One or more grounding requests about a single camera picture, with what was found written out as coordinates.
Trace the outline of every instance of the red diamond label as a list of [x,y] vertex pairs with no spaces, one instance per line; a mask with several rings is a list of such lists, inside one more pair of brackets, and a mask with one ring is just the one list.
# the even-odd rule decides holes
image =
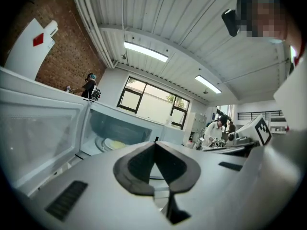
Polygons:
[[33,47],[40,45],[44,42],[44,33],[38,35],[36,38],[33,39]]

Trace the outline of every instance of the ceiling lamp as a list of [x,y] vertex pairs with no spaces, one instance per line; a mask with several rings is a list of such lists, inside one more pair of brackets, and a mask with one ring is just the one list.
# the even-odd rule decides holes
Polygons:
[[125,46],[125,48],[132,49],[134,51],[146,54],[146,55],[151,56],[153,58],[159,59],[160,61],[163,61],[163,62],[166,62],[167,59],[168,59],[168,57],[165,56],[165,55],[157,53],[156,51],[154,51],[152,49],[148,49],[148,48],[139,46],[137,44],[132,44],[132,43],[124,42],[124,46]]
[[215,86],[213,86],[213,84],[209,83],[206,79],[204,79],[201,75],[198,75],[197,77],[195,77],[195,79],[199,82],[201,82],[202,84],[206,85],[209,89],[213,90],[215,93],[220,94],[221,91],[216,88]]

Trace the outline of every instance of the person in black clothing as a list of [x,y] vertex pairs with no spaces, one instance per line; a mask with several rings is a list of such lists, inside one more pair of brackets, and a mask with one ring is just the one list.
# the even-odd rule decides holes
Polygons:
[[236,126],[234,125],[234,123],[232,121],[230,121],[229,123],[229,133],[235,132],[236,131]]
[[87,75],[87,78],[85,81],[87,82],[85,85],[83,85],[81,88],[78,88],[76,90],[72,90],[71,93],[80,93],[82,92],[82,97],[84,98],[92,98],[92,93],[97,89],[97,83],[95,81],[96,76],[93,73],[90,73]]

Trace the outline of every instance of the tree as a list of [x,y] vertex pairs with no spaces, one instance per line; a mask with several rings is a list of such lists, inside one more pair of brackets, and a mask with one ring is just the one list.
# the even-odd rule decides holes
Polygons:
[[[174,97],[175,97],[174,95],[169,94],[169,95],[166,97],[167,102],[173,103]],[[175,106],[177,106],[177,107],[179,107],[179,108],[182,108],[182,109],[185,109],[184,102],[183,102],[183,100],[180,99],[180,98],[176,98]]]
[[134,82],[136,82],[135,79],[129,78],[128,83],[134,83]]

